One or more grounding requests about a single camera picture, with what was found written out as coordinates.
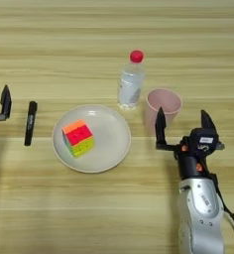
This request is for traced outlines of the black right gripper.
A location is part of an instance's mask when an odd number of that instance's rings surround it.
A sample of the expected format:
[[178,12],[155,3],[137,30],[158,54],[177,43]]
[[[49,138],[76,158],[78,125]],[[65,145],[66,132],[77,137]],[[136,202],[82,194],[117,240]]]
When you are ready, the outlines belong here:
[[[206,164],[206,157],[216,150],[223,150],[225,145],[220,141],[216,143],[200,143],[190,137],[184,136],[180,143],[169,145],[166,141],[165,129],[167,127],[163,108],[160,108],[155,123],[156,148],[158,150],[173,151],[177,160],[179,176],[182,180],[194,178],[211,178],[211,173]],[[213,129],[216,127],[205,110],[201,110],[201,127]]]

